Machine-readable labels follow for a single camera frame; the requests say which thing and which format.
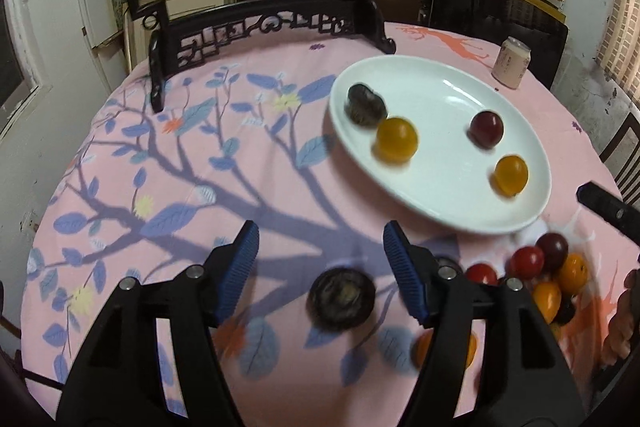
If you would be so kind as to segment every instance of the round table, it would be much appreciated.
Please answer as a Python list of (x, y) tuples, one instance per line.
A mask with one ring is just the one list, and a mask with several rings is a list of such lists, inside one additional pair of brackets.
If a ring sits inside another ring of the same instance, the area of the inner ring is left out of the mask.
[[(537, 222), (500, 237), (456, 233), (408, 210), (358, 169), (335, 139), (326, 103), (341, 71), (381, 54), (362, 38), (299, 29), (235, 42), (171, 78), (160, 114), (148, 104), (148, 66), (140, 64), (98, 112), (36, 235), (22, 306), (25, 367), (64, 381), (120, 279), (171, 279), (252, 219), (260, 228), (255, 278), (236, 315), (212, 332), (246, 425), (396, 425), (417, 377), (409, 350), (420, 330), (399, 299), (382, 248), (385, 223), (397, 219), (412, 242), (463, 267), (504, 266), (516, 248), (547, 230), (562, 232), (573, 251), (584, 252), (594, 277), (563, 328), (561, 346), (587, 393), (637, 248), (581, 210), (575, 191), (594, 180), (618, 193), (612, 176), (532, 74), (518, 90), (495, 82), (498, 46), (417, 26), (387, 24), (386, 31), (398, 54), (467, 71), (529, 120), (553, 178)], [(377, 287), (370, 320), (341, 335), (316, 330), (305, 309), (312, 282), (334, 266), (359, 267)], [(474, 324), (480, 338), (482, 328)], [(168, 324), (159, 321), (158, 330), (168, 405), (184, 414)], [(480, 366), (478, 355), (458, 413), (473, 407)], [(60, 393), (34, 383), (30, 390), (55, 412)]]

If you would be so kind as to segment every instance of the human hand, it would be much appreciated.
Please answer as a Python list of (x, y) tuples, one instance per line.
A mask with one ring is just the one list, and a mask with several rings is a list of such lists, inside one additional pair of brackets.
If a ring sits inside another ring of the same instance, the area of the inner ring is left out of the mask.
[(634, 334), (634, 319), (631, 314), (631, 288), (636, 280), (636, 270), (631, 270), (625, 279), (625, 292), (618, 299), (618, 309), (609, 321), (609, 336), (602, 346), (602, 362), (614, 365), (618, 357), (626, 359), (631, 353), (629, 340)]

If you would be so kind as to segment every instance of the oval plate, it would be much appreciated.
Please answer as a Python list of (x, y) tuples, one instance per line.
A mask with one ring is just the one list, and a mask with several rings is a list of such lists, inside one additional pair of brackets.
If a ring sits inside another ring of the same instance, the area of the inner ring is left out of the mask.
[[(420, 143), (409, 163), (389, 166), (376, 159), (371, 150), (375, 130), (356, 126), (347, 116), (348, 90), (359, 82), (382, 96), (389, 116), (415, 125)], [(491, 151), (479, 149), (466, 135), (473, 117), (486, 109), (504, 122), (504, 137)], [(451, 66), (402, 55), (367, 58), (334, 82), (329, 112), (345, 149), (374, 181), (448, 227), (515, 232), (532, 223), (549, 200), (549, 162), (529, 122), (492, 87)], [(521, 156), (529, 167), (529, 183), (511, 199), (498, 195), (490, 183), (498, 160), (509, 154)]]

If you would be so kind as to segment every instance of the beverage can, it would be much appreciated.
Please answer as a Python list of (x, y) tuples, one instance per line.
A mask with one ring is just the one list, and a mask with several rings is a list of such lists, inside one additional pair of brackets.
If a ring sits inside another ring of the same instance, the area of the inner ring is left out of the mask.
[(501, 84), (518, 89), (530, 62), (531, 49), (518, 39), (509, 37), (502, 43), (491, 74)]

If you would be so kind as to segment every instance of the tomato pile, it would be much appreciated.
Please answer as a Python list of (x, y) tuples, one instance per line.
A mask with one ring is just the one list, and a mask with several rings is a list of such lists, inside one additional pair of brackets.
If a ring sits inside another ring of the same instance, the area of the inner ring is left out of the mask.
[[(498, 283), (498, 274), (485, 263), (474, 264), (465, 275), (481, 284)], [(559, 340), (561, 327), (575, 316), (574, 298), (589, 280), (584, 257), (570, 253), (569, 244), (561, 234), (549, 232), (534, 246), (520, 248), (511, 256), (507, 275), (521, 279), (532, 290), (534, 302)]]

